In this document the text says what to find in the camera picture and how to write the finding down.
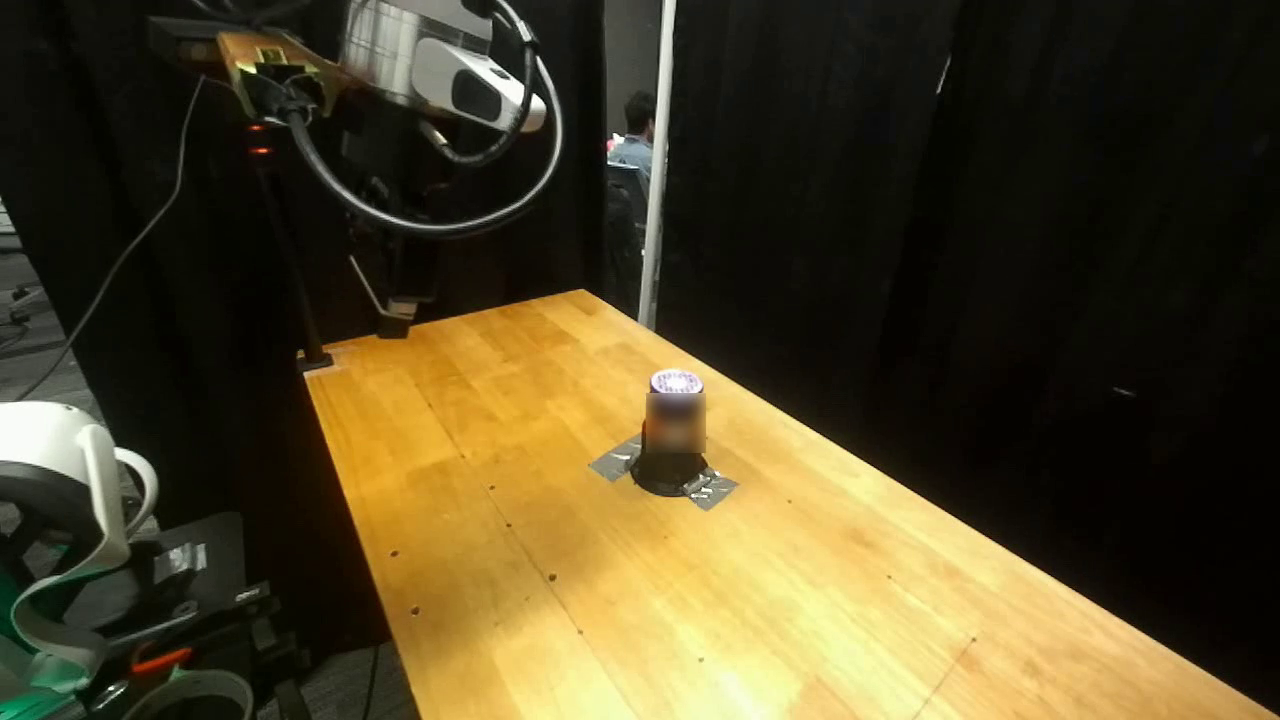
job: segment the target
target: wooden tabletop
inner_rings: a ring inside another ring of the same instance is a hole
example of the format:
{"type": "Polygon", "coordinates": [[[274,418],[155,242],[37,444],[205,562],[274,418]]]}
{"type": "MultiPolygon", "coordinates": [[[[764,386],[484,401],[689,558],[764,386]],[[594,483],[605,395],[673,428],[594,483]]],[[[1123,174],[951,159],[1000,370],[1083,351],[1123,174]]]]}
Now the wooden tabletop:
{"type": "Polygon", "coordinates": [[[424,715],[1269,715],[590,293],[333,356],[307,390],[424,715]],[[594,471],[673,365],[715,507],[594,471]]]}

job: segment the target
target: black backdrop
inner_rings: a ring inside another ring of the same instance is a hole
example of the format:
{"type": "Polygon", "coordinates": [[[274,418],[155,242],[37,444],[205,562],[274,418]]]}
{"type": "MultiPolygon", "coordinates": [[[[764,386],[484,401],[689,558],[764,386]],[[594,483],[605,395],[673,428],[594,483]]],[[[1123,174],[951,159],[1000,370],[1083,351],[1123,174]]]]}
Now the black backdrop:
{"type": "MultiPolygon", "coordinates": [[[[429,313],[594,284],[605,223],[600,0],[517,6],[559,83],[567,156],[520,223],[413,251],[436,293],[429,313]]],[[[146,11],[198,15],[183,0],[0,5],[0,197],[68,327],[172,189],[191,76],[147,52],[146,11]]],[[[291,26],[333,52],[340,15],[340,0],[316,0],[291,26]]],[[[507,184],[520,159],[533,162],[535,148],[513,156],[507,184]]],[[[340,211],[290,148],[269,174],[321,334],[375,327],[346,263],[340,211]]],[[[126,263],[76,356],[113,434],[155,463],[159,525],[241,507],[253,576],[276,582],[312,653],[333,653],[373,641],[379,616],[302,386],[302,313],[286,280],[245,117],[227,93],[205,88],[183,201],[126,263]]]]}
{"type": "Polygon", "coordinates": [[[1280,707],[1280,6],[680,5],[659,327],[1280,707]]]}

